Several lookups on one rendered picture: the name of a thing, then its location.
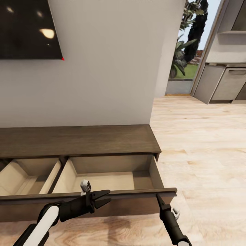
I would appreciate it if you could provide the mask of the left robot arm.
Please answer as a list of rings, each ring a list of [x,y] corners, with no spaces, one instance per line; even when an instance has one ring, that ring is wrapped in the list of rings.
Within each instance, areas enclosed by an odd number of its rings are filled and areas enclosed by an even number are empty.
[[[13,246],[44,246],[49,237],[49,229],[55,226],[59,219],[65,222],[71,218],[77,218],[86,213],[94,213],[111,201],[111,198],[95,201],[110,193],[110,190],[93,191],[88,180],[82,180],[81,197],[69,202],[58,201],[48,203],[41,210],[37,224],[30,224]]]

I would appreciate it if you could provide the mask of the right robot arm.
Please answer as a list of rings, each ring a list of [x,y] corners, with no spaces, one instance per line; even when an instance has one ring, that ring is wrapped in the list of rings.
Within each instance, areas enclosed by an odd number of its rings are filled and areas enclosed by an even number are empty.
[[[181,211],[170,204],[165,204],[161,196],[157,193],[158,203],[160,205],[160,219],[163,221],[164,226],[175,246],[192,246],[186,235],[183,235],[177,220],[179,219]]]

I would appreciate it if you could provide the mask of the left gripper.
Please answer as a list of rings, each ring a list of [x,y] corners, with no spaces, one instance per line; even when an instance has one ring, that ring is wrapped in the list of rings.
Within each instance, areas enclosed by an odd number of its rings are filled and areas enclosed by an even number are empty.
[[[86,213],[94,213],[95,208],[98,209],[111,201],[111,198],[95,201],[106,194],[109,194],[110,190],[90,191],[86,192],[86,195],[71,202],[71,216],[77,218]]]

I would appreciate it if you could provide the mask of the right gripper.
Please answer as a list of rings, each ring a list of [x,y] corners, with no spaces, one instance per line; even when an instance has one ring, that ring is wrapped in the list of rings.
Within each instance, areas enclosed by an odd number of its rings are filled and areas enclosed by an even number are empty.
[[[161,196],[157,193],[158,203],[160,205],[160,219],[163,221],[167,232],[174,227],[179,227],[176,219],[171,212],[170,204],[165,204]]]

